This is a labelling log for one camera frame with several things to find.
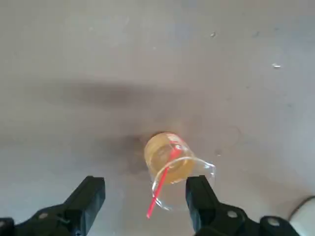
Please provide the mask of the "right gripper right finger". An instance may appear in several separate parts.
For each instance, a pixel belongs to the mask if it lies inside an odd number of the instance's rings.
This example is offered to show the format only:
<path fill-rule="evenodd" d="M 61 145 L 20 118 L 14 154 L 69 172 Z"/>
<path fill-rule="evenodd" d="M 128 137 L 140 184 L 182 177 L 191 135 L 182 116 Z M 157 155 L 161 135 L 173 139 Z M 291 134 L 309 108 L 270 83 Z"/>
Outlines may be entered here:
<path fill-rule="evenodd" d="M 205 176 L 188 177 L 186 202 L 196 236 L 297 236 L 292 225 L 276 216 L 251 220 L 241 208 L 221 203 Z"/>

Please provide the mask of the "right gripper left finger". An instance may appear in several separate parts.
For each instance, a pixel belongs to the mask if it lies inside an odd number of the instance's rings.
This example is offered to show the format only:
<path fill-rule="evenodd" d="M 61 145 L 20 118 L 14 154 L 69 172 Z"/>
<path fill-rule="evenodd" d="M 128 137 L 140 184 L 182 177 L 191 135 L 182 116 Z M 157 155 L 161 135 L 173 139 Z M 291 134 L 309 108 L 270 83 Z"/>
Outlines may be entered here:
<path fill-rule="evenodd" d="M 87 176 L 59 205 L 38 210 L 16 224 L 11 217 L 0 219 L 2 236 L 86 236 L 106 197 L 105 180 Z"/>

